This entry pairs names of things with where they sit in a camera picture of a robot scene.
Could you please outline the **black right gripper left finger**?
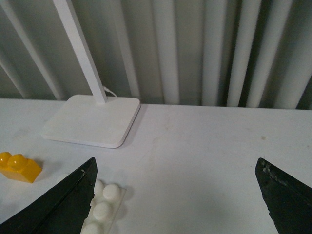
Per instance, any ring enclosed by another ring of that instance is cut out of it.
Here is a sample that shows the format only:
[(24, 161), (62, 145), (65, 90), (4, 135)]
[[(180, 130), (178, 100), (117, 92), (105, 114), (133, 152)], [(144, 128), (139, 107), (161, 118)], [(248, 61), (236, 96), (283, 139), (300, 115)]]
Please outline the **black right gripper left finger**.
[(0, 225), (2, 234), (79, 234), (91, 209), (97, 163), (90, 158)]

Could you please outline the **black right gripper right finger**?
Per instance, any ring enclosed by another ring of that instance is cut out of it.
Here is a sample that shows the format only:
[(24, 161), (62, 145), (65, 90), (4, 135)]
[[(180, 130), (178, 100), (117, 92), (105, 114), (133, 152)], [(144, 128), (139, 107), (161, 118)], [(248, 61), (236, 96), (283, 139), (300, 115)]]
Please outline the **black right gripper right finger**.
[(280, 234), (312, 232), (312, 189), (259, 158), (255, 175), (269, 215)]

